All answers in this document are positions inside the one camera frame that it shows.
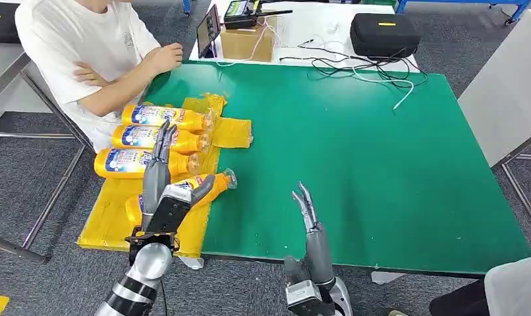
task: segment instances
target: cardboard box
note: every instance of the cardboard box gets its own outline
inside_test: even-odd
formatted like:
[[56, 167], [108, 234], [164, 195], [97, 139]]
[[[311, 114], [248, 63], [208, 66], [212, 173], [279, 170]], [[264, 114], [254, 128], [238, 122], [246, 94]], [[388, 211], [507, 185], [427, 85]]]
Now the cardboard box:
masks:
[[[270, 29], [264, 31], [266, 26], [260, 25], [260, 23], [264, 23], [264, 18], [258, 19], [258, 22], [255, 27], [248, 29], [227, 30], [224, 26], [221, 28], [223, 58], [271, 62], [273, 46], [275, 45], [275, 34]], [[273, 28], [277, 25], [274, 16], [268, 18], [267, 23]], [[262, 36], [262, 39], [258, 43], [254, 56], [249, 59], [262, 32], [264, 32], [264, 36]]]

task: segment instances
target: green tabletop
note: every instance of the green tabletop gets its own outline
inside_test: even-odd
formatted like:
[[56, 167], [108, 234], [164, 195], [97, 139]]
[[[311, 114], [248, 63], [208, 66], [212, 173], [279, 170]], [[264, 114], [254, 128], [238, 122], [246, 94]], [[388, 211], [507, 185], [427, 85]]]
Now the green tabletop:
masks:
[[212, 204], [204, 253], [302, 256], [301, 180], [336, 264], [480, 274], [531, 255], [444, 76], [392, 111], [406, 90], [310, 67], [189, 63], [146, 99], [206, 92], [227, 96], [224, 117], [252, 120], [254, 142], [221, 149], [218, 170], [232, 168], [238, 188]]

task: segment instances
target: human hand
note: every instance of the human hand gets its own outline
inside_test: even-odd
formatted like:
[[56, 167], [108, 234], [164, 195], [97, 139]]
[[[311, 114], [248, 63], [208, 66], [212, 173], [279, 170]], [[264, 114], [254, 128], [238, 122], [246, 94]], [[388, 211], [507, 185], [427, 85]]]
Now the human hand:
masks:
[[103, 77], [101, 77], [101, 75], [94, 71], [88, 63], [75, 61], [74, 65], [79, 67], [79, 69], [73, 72], [75, 80], [83, 82], [88, 86], [106, 87], [110, 84], [110, 82], [105, 80]]
[[155, 53], [148, 55], [144, 62], [149, 65], [153, 74], [157, 76], [163, 72], [173, 70], [182, 64], [182, 45], [174, 43], [157, 48]]

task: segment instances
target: gray carpet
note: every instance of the gray carpet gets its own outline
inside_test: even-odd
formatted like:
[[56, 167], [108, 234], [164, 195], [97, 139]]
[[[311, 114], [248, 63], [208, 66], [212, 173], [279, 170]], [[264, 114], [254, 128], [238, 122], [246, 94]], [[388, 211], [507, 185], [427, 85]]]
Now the gray carpet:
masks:
[[[161, 43], [181, 42], [185, 55], [208, 1], [192, 2], [184, 17], [180, 1], [147, 0], [136, 6]], [[459, 96], [508, 34], [498, 8], [486, 5], [411, 3], [406, 13], [423, 35], [416, 58], [428, 72], [444, 73]], [[53, 115], [6, 113], [0, 130], [65, 132]], [[0, 139], [0, 236], [21, 243], [78, 148], [75, 141]], [[127, 269], [125, 253], [82, 250], [76, 244], [102, 184], [85, 153], [55, 210], [33, 245], [51, 253], [39, 266], [0, 252], [0, 295], [11, 298], [4, 316], [90, 315], [112, 284]], [[531, 198], [531, 162], [515, 161], [512, 169]], [[520, 227], [531, 245], [531, 221], [508, 184], [495, 173]], [[398, 307], [409, 315], [429, 315], [431, 299], [471, 280], [407, 275], [383, 286], [352, 267], [337, 268], [352, 296], [355, 315], [383, 315]], [[170, 315], [289, 315], [283, 295], [282, 266], [248, 261], [208, 259], [205, 269], [191, 271], [175, 262], [165, 277]], [[152, 315], [164, 315], [159, 295]]]

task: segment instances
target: robotic arm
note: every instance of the robotic arm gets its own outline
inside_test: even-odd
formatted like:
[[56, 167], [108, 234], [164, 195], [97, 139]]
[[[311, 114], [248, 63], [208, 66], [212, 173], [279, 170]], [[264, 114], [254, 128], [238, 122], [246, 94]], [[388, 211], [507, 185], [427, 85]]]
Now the robotic arm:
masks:
[[293, 200], [304, 219], [306, 253], [300, 261], [285, 258], [287, 305], [298, 316], [352, 316], [347, 287], [333, 274], [325, 228], [318, 221], [312, 196], [301, 182], [298, 189], [302, 195], [293, 191]]
[[157, 297], [161, 277], [173, 262], [175, 235], [190, 208], [213, 187], [214, 175], [205, 178], [195, 190], [174, 186], [169, 173], [169, 148], [176, 125], [167, 120], [159, 129], [152, 160], [143, 179], [144, 212], [130, 243], [130, 270], [116, 282], [96, 316], [149, 315]]
[[[130, 270], [112, 287], [95, 316], [147, 316], [157, 297], [162, 276], [173, 261], [175, 235], [190, 208], [213, 187], [214, 175], [205, 178], [195, 190], [170, 184], [168, 169], [171, 136], [167, 120], [159, 129], [152, 160], [143, 179], [144, 212], [130, 243]], [[298, 316], [352, 316], [349, 293], [343, 281], [334, 276], [325, 228], [318, 221], [312, 196], [299, 182], [302, 195], [293, 191], [306, 232], [306, 253], [300, 261], [285, 259], [289, 309]]]

